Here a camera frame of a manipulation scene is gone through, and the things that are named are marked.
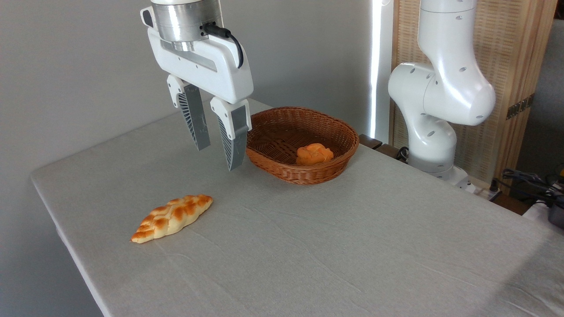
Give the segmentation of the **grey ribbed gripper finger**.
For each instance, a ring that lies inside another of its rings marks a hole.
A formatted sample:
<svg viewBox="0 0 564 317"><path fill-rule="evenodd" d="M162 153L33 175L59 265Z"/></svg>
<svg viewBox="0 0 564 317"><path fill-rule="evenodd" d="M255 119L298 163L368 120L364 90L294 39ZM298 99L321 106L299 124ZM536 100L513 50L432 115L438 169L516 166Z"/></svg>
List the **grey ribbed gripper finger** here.
<svg viewBox="0 0 564 317"><path fill-rule="evenodd" d="M244 160L247 133L252 130L250 107L247 99L231 104L218 97L210 101L217 115L228 170L238 168Z"/></svg>
<svg viewBox="0 0 564 317"><path fill-rule="evenodd" d="M181 110L197 150L209 147L209 132L200 89L172 74L167 77L167 85L173 106Z"/></svg>

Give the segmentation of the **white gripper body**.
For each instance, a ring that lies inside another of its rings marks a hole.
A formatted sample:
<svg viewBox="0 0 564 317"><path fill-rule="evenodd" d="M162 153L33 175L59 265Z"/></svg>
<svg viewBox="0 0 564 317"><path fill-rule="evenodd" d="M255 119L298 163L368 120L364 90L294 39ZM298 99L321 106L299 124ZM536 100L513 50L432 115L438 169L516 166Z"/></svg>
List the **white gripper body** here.
<svg viewBox="0 0 564 317"><path fill-rule="evenodd" d="M232 104L252 94L249 63L244 60L238 68L234 42L209 35L205 40L192 42L191 52L179 52L162 40L155 28L148 28L147 33L157 64L168 74Z"/></svg>

